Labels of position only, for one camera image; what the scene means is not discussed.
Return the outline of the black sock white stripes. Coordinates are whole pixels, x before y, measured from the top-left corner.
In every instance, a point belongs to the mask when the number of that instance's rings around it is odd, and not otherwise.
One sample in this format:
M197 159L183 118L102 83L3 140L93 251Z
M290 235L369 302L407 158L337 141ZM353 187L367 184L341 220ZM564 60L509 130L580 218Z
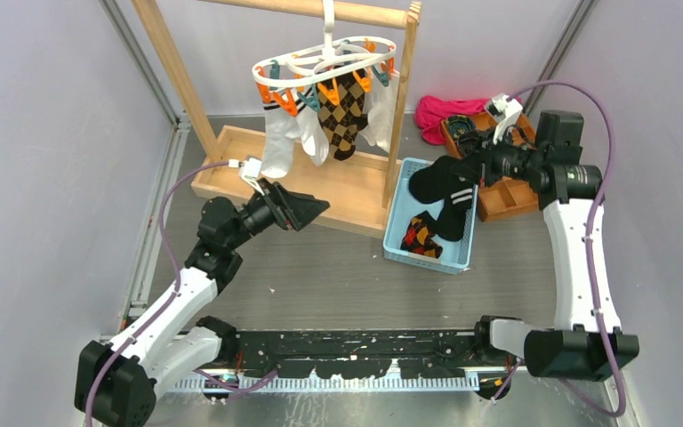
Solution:
M439 157L411 176L408 183L410 194L422 204L447 199L455 206L470 208L476 198L475 183L452 171L452 167L459 163L455 157Z

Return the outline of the white clip sock hanger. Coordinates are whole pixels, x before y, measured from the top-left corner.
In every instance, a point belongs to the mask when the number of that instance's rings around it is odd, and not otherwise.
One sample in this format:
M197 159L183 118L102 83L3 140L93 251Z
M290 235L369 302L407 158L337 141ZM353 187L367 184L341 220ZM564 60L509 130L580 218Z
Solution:
M373 80L388 86L394 74L397 45L377 36L333 38L335 9L331 1L322 3L324 41L303 50L262 60L253 66L253 79L261 99L275 102L291 117L299 114L302 102L318 112L323 94L333 105L341 102L338 78L348 74L369 93Z

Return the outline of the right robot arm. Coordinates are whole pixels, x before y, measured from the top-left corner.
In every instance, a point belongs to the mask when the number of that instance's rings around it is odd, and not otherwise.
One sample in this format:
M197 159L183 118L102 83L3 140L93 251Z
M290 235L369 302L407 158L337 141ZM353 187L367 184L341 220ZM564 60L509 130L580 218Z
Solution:
M496 125L460 135L462 160L454 172L493 184L526 182L550 234L556 282L554 325L541 329L518 318L487 316L476 324L472 353L484 365L505 355L523 359L536 377L603 382L639 355L639 338L626 334L615 312L603 254L604 180L580 162L583 116L545 110L534 141L516 144L516 127Z

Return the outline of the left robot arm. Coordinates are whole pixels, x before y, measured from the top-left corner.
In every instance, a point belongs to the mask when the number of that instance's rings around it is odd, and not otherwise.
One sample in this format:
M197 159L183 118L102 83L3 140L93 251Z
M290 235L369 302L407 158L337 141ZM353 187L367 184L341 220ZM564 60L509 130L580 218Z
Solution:
M226 197L207 200L197 243L168 289L109 341L91 341L81 350L74 405L85 423L142 426L158 399L188 373L208 362L229 367L237 356L232 326L207 320L182 338L178 333L236 276L241 245L271 226L302 230L329 207L265 179L241 206Z

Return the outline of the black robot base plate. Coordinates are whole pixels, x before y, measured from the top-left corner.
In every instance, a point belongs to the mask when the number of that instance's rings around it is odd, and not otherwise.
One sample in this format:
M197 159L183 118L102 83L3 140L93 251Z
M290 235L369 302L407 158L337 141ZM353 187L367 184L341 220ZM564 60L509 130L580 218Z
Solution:
M507 391L517 357L470 329L239 331L215 361L263 392Z

